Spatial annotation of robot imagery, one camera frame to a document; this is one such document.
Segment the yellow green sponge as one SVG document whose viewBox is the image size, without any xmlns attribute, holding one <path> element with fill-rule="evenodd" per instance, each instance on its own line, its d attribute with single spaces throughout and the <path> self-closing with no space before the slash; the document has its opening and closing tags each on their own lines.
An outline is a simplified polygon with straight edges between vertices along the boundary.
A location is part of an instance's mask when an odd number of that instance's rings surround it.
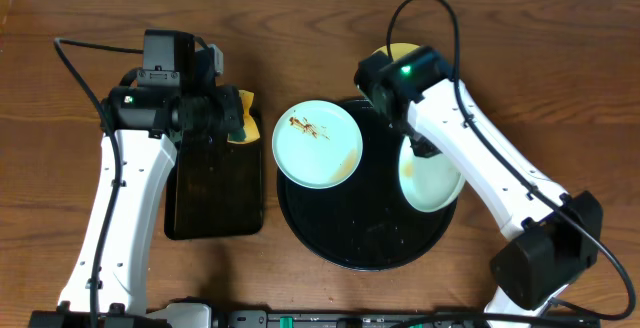
<svg viewBox="0 0 640 328">
<path fill-rule="evenodd" d="M 260 138 L 257 123 L 250 113 L 254 101 L 254 93 L 240 90 L 239 97 L 243 107 L 242 118 L 244 125 L 241 130 L 234 131 L 227 136 L 227 142 L 236 145 L 253 143 Z"/>
</svg>

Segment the yellow plate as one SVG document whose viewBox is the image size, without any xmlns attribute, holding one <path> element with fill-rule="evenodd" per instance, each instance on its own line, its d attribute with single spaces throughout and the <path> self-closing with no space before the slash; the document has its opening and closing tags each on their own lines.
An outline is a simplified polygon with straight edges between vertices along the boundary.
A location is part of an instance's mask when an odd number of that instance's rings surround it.
<svg viewBox="0 0 640 328">
<path fill-rule="evenodd" d="M 419 45 L 412 43 L 391 43 L 390 50 L 391 56 L 394 60 L 400 59 L 412 51 L 419 48 Z M 391 62 L 391 59 L 388 57 L 388 51 L 386 46 L 382 46 L 375 50 L 372 54 L 372 57 L 381 57 L 383 62 Z"/>
</svg>

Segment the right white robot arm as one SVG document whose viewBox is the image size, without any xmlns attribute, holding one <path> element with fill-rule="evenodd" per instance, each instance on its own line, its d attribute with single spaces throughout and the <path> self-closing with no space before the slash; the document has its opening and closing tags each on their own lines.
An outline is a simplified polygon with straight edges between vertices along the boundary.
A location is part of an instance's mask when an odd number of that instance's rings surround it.
<svg viewBox="0 0 640 328">
<path fill-rule="evenodd" d="M 601 204 L 588 191 L 570 196 L 534 167 L 438 52 L 403 44 L 399 54 L 374 52 L 359 62 L 354 83 L 416 155 L 449 159 L 506 239 L 490 261 L 498 289 L 480 320 L 490 327 L 561 326 L 542 313 L 596 263 Z"/>
</svg>

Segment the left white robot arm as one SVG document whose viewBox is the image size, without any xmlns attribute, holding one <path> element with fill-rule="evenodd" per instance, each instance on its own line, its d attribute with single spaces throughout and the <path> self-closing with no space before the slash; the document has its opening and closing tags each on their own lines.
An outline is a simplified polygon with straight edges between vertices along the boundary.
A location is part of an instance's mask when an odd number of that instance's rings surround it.
<svg viewBox="0 0 640 328">
<path fill-rule="evenodd" d="M 255 137 L 247 123 L 253 93 L 234 86 L 115 87 L 103 109 L 115 126 L 101 147 L 101 172 L 84 242 L 53 311 L 34 311 L 32 327 L 211 327 L 206 303 L 147 310 L 147 268 L 160 197 L 178 149 L 171 136 L 218 132 L 225 142 Z"/>
</svg>

